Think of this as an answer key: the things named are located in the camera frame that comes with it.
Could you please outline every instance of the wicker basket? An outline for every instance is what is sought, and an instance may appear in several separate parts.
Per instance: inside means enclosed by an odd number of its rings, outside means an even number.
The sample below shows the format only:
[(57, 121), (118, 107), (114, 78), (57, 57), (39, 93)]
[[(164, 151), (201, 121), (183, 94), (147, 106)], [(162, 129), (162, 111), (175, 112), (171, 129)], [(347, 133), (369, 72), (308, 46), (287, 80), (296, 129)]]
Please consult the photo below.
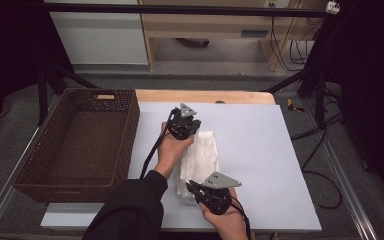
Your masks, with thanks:
[(67, 89), (13, 186), (37, 202), (105, 202), (127, 179), (134, 90)]

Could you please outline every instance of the white cloth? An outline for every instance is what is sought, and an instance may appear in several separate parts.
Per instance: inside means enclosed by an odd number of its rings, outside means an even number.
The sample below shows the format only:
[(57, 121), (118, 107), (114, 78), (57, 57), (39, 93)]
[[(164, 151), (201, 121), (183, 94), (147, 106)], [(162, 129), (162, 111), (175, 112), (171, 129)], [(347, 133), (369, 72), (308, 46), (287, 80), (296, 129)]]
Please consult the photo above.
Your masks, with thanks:
[(186, 180), (202, 183), (214, 171), (220, 171), (216, 140), (213, 131), (197, 132), (194, 143), (176, 166), (177, 195), (193, 198), (186, 188)]

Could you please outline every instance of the black jacket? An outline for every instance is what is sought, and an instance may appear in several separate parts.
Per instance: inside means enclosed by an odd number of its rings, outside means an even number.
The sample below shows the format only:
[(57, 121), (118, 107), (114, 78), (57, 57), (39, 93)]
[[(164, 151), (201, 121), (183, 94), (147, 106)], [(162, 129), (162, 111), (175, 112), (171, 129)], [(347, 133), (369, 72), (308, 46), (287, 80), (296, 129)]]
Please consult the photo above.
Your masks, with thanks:
[(158, 239), (164, 215), (161, 197), (166, 190), (166, 179), (153, 170), (143, 180), (125, 181), (98, 212), (83, 239)]

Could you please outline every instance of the white table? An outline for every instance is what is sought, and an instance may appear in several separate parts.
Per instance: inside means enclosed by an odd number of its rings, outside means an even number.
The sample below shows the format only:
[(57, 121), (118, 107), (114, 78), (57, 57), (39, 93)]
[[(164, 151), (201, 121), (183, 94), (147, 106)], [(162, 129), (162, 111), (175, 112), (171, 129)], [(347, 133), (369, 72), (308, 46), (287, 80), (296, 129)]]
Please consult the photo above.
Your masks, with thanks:
[[(202, 131), (214, 131), (221, 172), (242, 182), (236, 192), (254, 232), (321, 231), (279, 106), (186, 104), (198, 112), (196, 118), (202, 121)], [(139, 177), (143, 161), (159, 135), (161, 122), (178, 103), (140, 102), (139, 106), (141, 115), (129, 178)], [(156, 162), (155, 154), (148, 170)], [(175, 195), (173, 177), (168, 184), (162, 199), (163, 230), (213, 230), (194, 201)], [(50, 204), (41, 226), (86, 229), (101, 206), (100, 203)]]

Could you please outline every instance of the wooden edge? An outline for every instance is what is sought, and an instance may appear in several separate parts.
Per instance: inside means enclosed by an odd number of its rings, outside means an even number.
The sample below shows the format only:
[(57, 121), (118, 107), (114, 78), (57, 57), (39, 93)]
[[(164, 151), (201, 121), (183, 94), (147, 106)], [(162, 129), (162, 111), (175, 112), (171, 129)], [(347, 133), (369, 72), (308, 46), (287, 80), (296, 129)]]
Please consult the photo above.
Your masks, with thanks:
[(157, 48), (158, 48), (158, 38), (150, 38), (149, 35), (147, 35), (148, 44), (149, 44), (149, 65), (150, 69), (154, 70), (155, 67), (155, 57), (157, 55)]
[(275, 105), (274, 97), (267, 92), (245, 91), (184, 91), (184, 90), (136, 90), (140, 102), (199, 102)]
[[(144, 5), (143, 0), (138, 0), (139, 5)], [(149, 34), (148, 34), (148, 27), (146, 25), (146, 14), (140, 14), (140, 19), (142, 23), (142, 33), (143, 33), (143, 39), (145, 41), (145, 48), (146, 48), (146, 55), (148, 58), (148, 67), (149, 70), (152, 71), (154, 69), (154, 59), (155, 59), (155, 54), (153, 50), (153, 45), (150, 42), (149, 39)]]

